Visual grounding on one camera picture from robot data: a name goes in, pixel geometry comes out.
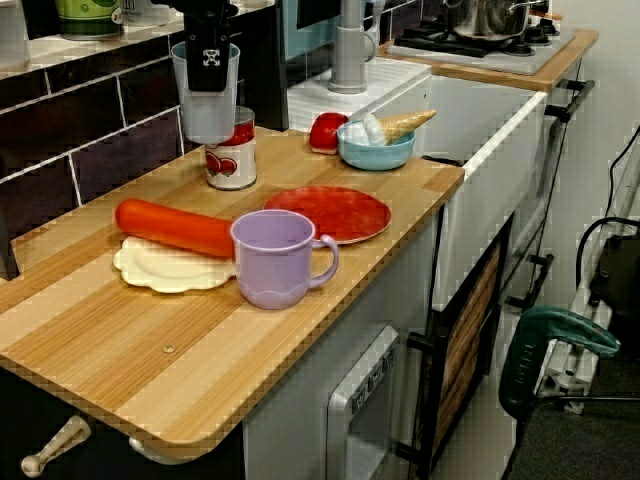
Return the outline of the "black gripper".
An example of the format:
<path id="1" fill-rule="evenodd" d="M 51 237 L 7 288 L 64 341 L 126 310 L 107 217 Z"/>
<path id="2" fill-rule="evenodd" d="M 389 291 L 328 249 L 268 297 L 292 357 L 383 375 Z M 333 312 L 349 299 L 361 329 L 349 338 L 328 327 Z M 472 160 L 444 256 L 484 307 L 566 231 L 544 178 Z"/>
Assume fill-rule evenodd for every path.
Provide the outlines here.
<path id="1" fill-rule="evenodd" d="M 168 0 L 167 5 L 196 21 L 185 23 L 189 89 L 223 92 L 230 57 L 229 32 L 223 25 L 239 8 L 228 0 Z"/>

